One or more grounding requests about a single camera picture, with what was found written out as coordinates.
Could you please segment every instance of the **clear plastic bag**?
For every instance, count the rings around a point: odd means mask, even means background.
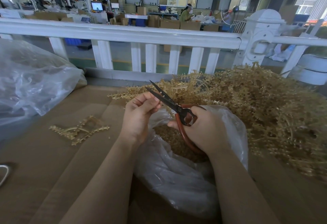
[[[0,39],[0,126],[44,115],[75,88],[84,72],[22,40]]]
[[[203,107],[223,120],[231,148],[247,169],[247,133],[244,123],[226,107]],[[170,145],[153,130],[170,120],[172,117],[164,108],[151,116],[149,135],[139,148],[134,174],[175,209],[199,218],[214,218],[219,204],[211,164],[193,163],[173,154]]]

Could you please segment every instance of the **left hand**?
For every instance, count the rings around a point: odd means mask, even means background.
[[[123,126],[119,137],[131,144],[142,144],[147,137],[149,118],[160,107],[159,99],[150,92],[130,100],[125,107]]]

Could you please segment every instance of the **scissors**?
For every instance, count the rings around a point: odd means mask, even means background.
[[[195,152],[197,154],[204,155],[205,152],[203,152],[200,148],[198,148],[193,143],[193,141],[191,141],[190,138],[188,138],[188,136],[187,136],[187,134],[186,134],[186,132],[184,130],[184,125],[189,126],[189,127],[191,126],[190,122],[191,122],[192,118],[187,117],[187,114],[190,114],[193,117],[193,123],[195,123],[195,121],[198,119],[197,116],[194,115],[192,113],[192,111],[189,109],[190,107],[197,106],[197,107],[200,107],[200,108],[202,108],[204,110],[205,110],[205,108],[203,108],[201,106],[198,106],[198,105],[192,105],[192,104],[178,105],[158,85],[153,83],[151,80],[150,80],[150,82],[153,84],[153,86],[158,90],[158,92],[161,95],[158,94],[157,92],[154,92],[149,87],[146,87],[146,89],[152,95],[154,95],[156,98],[158,98],[163,104],[167,105],[168,107],[170,107],[172,110],[174,110],[176,112],[175,118],[176,118],[176,122],[177,122],[177,125],[178,125],[178,129],[179,129],[179,131],[181,133],[181,136],[182,136],[183,140],[185,141],[185,143],[191,148],[191,150],[193,152]]]

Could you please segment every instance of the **green floor stripe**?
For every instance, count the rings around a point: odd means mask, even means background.
[[[85,68],[85,67],[94,67],[96,68],[96,61],[93,59],[76,59],[71,58],[69,61],[74,64],[76,67]],[[118,71],[132,71],[132,63],[130,62],[119,62],[113,61],[113,69]],[[141,71],[145,72],[145,64],[141,64]],[[168,73],[168,65],[157,65],[157,73]],[[177,74],[187,74],[188,67],[187,66],[178,66]]]

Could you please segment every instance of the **forearm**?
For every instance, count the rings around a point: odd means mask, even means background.
[[[224,223],[279,223],[234,152],[227,146],[210,156]]]
[[[60,223],[126,223],[136,151],[118,138]]]

